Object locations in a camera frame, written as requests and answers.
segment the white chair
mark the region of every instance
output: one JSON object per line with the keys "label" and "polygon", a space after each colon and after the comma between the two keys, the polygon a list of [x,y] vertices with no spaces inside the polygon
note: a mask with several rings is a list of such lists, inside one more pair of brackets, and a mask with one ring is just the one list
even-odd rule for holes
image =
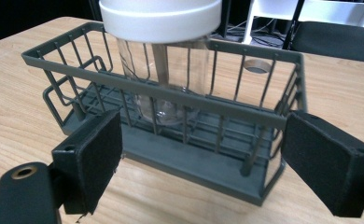
{"label": "white chair", "polygon": [[[255,17],[292,20],[298,0],[251,0],[244,44],[251,42]],[[364,3],[306,0],[299,21],[322,21],[364,27]]]}

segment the wire basket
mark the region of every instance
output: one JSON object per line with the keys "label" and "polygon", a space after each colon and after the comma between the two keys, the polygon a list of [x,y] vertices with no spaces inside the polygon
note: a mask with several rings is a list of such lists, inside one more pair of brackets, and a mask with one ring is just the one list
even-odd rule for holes
{"label": "wire basket", "polygon": [[[262,205],[286,165],[279,149],[287,114],[306,110],[302,55],[219,40],[210,40],[208,48],[205,96],[127,79],[115,38],[97,22],[27,50],[22,58],[48,77],[43,96],[65,134],[116,109],[128,158]],[[269,71],[250,67],[252,62],[268,64]],[[162,99],[200,112],[161,126],[140,117],[135,94],[152,104]]]}

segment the dark background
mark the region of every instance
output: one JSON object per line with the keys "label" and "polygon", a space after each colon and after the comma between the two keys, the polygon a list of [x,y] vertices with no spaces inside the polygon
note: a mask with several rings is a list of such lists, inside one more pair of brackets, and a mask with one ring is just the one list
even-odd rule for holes
{"label": "dark background", "polygon": [[[236,25],[245,21],[249,3],[249,0],[223,0],[222,24],[218,30],[224,30],[227,23]],[[64,16],[100,21],[98,0],[0,0],[0,39]],[[287,23],[278,23],[284,26],[280,30],[287,27]]]}

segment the table surface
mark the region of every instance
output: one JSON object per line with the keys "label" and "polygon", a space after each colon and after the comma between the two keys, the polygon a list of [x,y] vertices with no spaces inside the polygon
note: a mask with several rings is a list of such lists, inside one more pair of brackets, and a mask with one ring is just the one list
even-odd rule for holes
{"label": "table surface", "polygon": [[[0,176],[51,162],[65,135],[42,100],[49,85],[21,53],[86,21],[59,18],[0,40]],[[364,141],[364,63],[304,54],[309,112]],[[79,216],[66,216],[74,223]],[[82,223],[364,223],[334,217],[288,167],[262,207],[125,159]]]}

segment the white bottle cap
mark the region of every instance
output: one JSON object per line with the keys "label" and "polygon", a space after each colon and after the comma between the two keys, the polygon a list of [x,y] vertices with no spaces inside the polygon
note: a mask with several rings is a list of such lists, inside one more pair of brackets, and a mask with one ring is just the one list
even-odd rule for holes
{"label": "white bottle cap", "polygon": [[220,24],[221,0],[101,0],[113,36],[143,43],[174,43],[208,35]]}

